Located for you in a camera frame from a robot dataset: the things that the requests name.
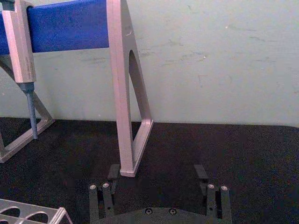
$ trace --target bolt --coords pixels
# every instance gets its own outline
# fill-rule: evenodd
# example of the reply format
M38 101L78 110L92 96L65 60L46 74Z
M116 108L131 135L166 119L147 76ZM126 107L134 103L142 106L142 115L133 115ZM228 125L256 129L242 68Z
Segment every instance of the bolt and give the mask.
M169 209L169 213L174 216L177 211L175 209Z
M209 187L210 189L214 189L214 188L215 188L215 186L212 185L212 184L209 184L208 187Z
M90 185L89 189L90 190L94 190L97 186L95 186L94 184L93 185Z
M226 186L221 186L222 190L228 190L228 188Z
M153 213L152 209L146 209L145 210L145 214L147 214L147 215L151 215L152 213Z
M104 183L104 184L103 184L103 187L104 187L104 188L109 187L109 183Z

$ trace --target dark blue rod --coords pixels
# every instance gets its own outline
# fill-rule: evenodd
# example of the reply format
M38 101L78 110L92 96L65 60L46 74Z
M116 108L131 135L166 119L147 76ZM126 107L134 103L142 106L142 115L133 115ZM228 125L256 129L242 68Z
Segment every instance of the dark blue rod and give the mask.
M33 52L108 48L106 0L77 0L27 9ZM0 13L0 55L9 54Z

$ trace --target light green wall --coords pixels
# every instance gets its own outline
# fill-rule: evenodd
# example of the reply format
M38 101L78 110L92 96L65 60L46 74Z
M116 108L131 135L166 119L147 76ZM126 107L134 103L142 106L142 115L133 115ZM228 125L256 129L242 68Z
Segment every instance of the light green wall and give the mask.
M299 1L128 6L155 121L299 126ZM115 120L108 49L34 59L36 91L54 118ZM0 116L28 116L25 97L2 70ZM139 119L134 95L132 119Z

